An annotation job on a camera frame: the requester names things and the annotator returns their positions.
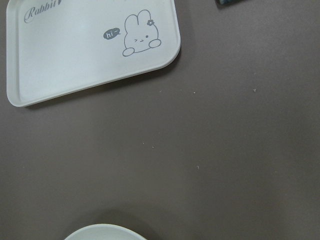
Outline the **cream rabbit print tray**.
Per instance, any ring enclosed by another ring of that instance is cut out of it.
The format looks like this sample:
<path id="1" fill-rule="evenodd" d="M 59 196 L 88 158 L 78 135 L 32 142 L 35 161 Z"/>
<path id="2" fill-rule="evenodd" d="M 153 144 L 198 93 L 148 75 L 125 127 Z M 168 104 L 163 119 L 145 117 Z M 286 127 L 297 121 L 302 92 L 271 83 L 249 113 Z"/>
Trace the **cream rabbit print tray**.
<path id="1" fill-rule="evenodd" d="M 159 70 L 180 48 L 173 0 L 11 0 L 7 98 L 26 107 Z"/>

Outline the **folded grey cloth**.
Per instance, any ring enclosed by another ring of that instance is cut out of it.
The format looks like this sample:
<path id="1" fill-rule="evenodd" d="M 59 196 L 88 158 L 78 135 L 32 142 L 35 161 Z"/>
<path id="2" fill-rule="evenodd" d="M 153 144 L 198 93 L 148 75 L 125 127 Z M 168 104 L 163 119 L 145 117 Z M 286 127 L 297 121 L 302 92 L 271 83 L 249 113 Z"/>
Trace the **folded grey cloth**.
<path id="1" fill-rule="evenodd" d="M 216 0 L 216 4 L 219 8 L 226 8 L 238 3 L 242 3 L 244 0 Z"/>

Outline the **cream round plate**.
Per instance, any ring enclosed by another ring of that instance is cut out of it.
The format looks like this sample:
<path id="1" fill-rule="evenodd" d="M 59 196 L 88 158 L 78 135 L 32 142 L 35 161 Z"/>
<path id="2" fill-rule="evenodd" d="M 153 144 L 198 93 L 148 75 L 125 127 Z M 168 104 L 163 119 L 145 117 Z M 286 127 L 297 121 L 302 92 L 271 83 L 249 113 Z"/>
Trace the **cream round plate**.
<path id="1" fill-rule="evenodd" d="M 145 240 L 142 235 L 115 224 L 93 224 L 82 227 L 65 240 Z"/>

